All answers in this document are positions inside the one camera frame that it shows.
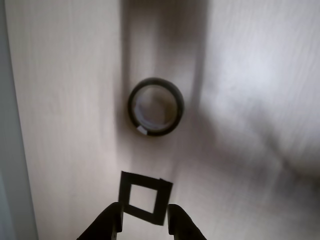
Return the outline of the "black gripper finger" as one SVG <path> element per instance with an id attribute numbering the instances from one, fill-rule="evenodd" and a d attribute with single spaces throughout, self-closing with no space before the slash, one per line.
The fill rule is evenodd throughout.
<path id="1" fill-rule="evenodd" d="M 116 240 L 123 230 L 124 207 L 113 202 L 105 208 L 77 240 Z"/>
<path id="2" fill-rule="evenodd" d="M 168 233 L 174 240 L 206 240 L 190 216 L 177 204 L 167 207 Z"/>

